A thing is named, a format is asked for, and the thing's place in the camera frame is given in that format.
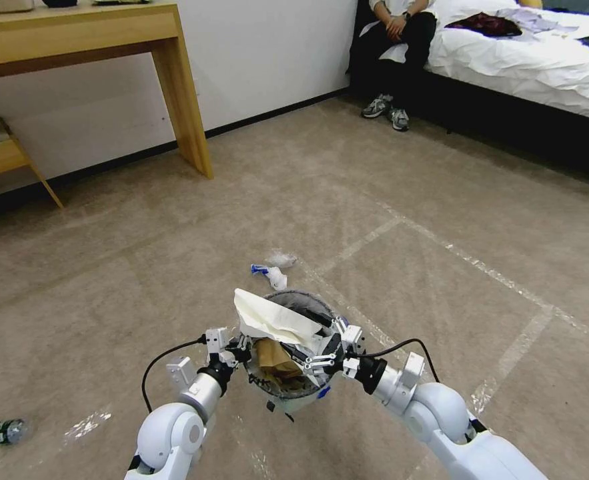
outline table leg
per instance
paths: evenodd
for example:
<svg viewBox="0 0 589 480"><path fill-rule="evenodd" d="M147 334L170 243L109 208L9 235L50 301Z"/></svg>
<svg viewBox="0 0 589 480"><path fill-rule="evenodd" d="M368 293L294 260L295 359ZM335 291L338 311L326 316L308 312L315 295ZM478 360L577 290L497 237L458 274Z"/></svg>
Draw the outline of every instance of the table leg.
<svg viewBox="0 0 589 480"><path fill-rule="evenodd" d="M157 42L152 50L156 72L181 154L207 178L212 178L196 89L182 38Z"/></svg>

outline trash bin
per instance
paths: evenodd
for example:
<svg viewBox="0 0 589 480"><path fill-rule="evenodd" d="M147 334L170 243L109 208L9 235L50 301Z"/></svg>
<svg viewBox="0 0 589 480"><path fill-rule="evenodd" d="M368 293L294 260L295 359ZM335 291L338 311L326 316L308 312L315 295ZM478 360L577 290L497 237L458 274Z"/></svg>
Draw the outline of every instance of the trash bin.
<svg viewBox="0 0 589 480"><path fill-rule="evenodd" d="M335 333L339 333L332 321L337 317L337 313L316 295L300 290L284 290L270 293L265 298L317 323L319 325L317 335L324 339L329 340ZM265 370L258 365L256 347L260 339L249 337L249 340L252 360L245 364L249 382L259 387L276 407L286 413L293 413L323 398L329 391L333 373L317 373L312 375L313 379L301 373L298 377L286 380L266 374ZM327 342L322 342L320 351L312 352L310 356L321 355L325 345Z"/></svg>

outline wooden table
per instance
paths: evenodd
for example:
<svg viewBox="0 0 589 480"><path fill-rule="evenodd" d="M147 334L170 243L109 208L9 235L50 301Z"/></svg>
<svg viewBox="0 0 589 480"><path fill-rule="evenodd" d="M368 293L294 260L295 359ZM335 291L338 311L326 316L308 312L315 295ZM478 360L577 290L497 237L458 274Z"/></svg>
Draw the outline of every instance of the wooden table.
<svg viewBox="0 0 589 480"><path fill-rule="evenodd" d="M0 77L151 52L181 154L212 177L185 39L174 3L0 14Z"/></svg>

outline chair leg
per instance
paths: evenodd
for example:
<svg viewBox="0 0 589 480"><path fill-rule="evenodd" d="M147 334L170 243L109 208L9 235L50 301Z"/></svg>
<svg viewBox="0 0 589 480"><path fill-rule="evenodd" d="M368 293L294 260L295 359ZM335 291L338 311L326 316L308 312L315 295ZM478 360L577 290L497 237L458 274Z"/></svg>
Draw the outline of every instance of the chair leg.
<svg viewBox="0 0 589 480"><path fill-rule="evenodd" d="M49 193L49 196L52 197L52 200L54 200L54 202L59 206L60 209L64 208L62 202L56 196L56 193L54 193L54 190L50 188L49 183L47 182L47 180L45 180L45 177L41 175L41 172L39 172L38 168L36 168L36 166L34 166L34 164L31 161L29 162L29 167L32 169L32 172L34 172L34 174L39 178L39 180Z"/></svg>
<svg viewBox="0 0 589 480"><path fill-rule="evenodd" d="M16 136L12 132L10 132L8 127L6 127L6 128L9 133L10 138L12 138L12 141L14 142L16 147L21 151L21 154L22 154L23 158L25 159L25 162L29 165L29 167L32 169L32 172L34 172L34 174L41 181L41 183L43 184L43 186L45 187L45 189L49 193L49 196L52 197L52 200L54 200L54 202L59 206L60 209L64 208L62 202L56 196L56 193L54 193L54 190L52 190L52 188L50 188L47 180L45 180L45 177L42 176L41 172L38 170L38 168L36 168L36 165L34 165L34 162L32 162L32 159L29 157L29 155L27 154L27 152L25 151L25 149L21 145L21 142L19 142L18 138L16 138Z"/></svg>

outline brown paper bag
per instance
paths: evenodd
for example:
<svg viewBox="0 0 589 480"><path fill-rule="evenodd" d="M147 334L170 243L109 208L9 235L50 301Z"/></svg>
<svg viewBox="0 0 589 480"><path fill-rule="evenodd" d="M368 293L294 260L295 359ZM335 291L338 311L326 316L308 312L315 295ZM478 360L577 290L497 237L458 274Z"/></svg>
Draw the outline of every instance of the brown paper bag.
<svg viewBox="0 0 589 480"><path fill-rule="evenodd" d="M301 369L277 341L268 338L254 342L259 368L276 379L286 380L303 376Z"/></svg>

